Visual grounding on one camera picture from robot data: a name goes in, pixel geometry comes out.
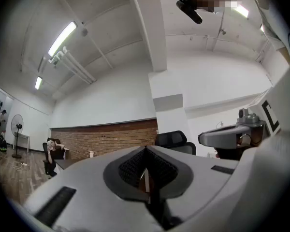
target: fluorescent light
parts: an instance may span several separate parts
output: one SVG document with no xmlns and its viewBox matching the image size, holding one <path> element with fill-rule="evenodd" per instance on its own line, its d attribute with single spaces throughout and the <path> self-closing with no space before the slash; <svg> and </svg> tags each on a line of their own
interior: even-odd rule
<svg viewBox="0 0 290 232">
<path fill-rule="evenodd" d="M 35 88 L 39 89 L 42 82 L 42 78 L 38 76 L 37 82 L 35 83 Z"/>
<path fill-rule="evenodd" d="M 249 11 L 245 9 L 242 5 L 238 5 L 236 8 L 234 8 L 237 12 L 241 13 L 246 18 L 248 17 Z"/>
<path fill-rule="evenodd" d="M 52 57 L 57 49 L 60 47 L 62 42 L 76 29 L 76 24 L 72 21 L 68 24 L 68 26 L 61 32 L 61 34 L 56 38 L 52 47 L 49 49 L 48 54 Z"/>
</svg>

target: black slot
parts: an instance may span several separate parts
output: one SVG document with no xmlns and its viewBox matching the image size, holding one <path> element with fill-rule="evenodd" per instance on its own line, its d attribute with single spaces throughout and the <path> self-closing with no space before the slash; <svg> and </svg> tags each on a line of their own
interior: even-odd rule
<svg viewBox="0 0 290 232">
<path fill-rule="evenodd" d="M 73 188 L 61 188 L 36 214 L 35 218 L 46 226 L 51 227 L 75 193 L 76 190 Z"/>
<path fill-rule="evenodd" d="M 233 174 L 233 172 L 234 172 L 234 169 L 232 169 L 232 168 L 226 168 L 226 167 L 221 167 L 221 166 L 217 166 L 217 165 L 215 165 L 211 169 L 218 171 L 218 172 L 225 173 L 225 174 Z"/>
</svg>

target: desk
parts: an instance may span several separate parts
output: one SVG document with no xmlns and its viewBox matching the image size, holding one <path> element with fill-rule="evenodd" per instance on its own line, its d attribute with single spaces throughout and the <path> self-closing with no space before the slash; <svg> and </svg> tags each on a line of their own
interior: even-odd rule
<svg viewBox="0 0 290 232">
<path fill-rule="evenodd" d="M 68 160 L 55 160 L 55 163 L 57 166 L 59 166 L 62 170 L 65 170 L 66 168 L 70 167 L 74 163 L 84 160 L 87 158 L 81 158 L 81 159 L 68 159 Z"/>
<path fill-rule="evenodd" d="M 24 134 L 19 134 L 18 137 L 22 137 L 22 138 L 27 138 L 27 153 L 29 152 L 29 137 L 27 135 Z M 13 141 L 13 149 L 14 149 L 14 145 L 16 144 L 16 137 L 14 136 L 14 141 Z"/>
</svg>

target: standing fan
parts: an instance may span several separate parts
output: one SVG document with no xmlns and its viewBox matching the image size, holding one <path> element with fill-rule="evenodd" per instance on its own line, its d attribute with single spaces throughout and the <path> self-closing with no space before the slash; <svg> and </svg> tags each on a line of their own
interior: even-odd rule
<svg viewBox="0 0 290 232">
<path fill-rule="evenodd" d="M 16 137 L 16 154 L 12 154 L 12 157 L 14 158 L 21 158 L 21 155 L 17 154 L 17 143 L 18 143 L 18 135 L 21 134 L 23 131 L 23 125 L 24 121 L 21 115 L 17 114 L 13 117 L 12 122 L 11 122 L 11 131 L 13 135 Z"/>
</svg>

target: white pillar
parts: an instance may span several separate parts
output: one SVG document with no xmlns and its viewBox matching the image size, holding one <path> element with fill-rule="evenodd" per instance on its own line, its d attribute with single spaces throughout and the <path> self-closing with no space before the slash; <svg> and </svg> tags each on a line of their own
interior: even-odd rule
<svg viewBox="0 0 290 232">
<path fill-rule="evenodd" d="M 166 40 L 160 0 L 130 0 L 155 72 L 167 69 Z"/>
<path fill-rule="evenodd" d="M 170 71 L 149 73 L 151 95 L 156 109 L 159 133 L 182 131 L 191 142 L 183 107 L 183 94 Z"/>
</svg>

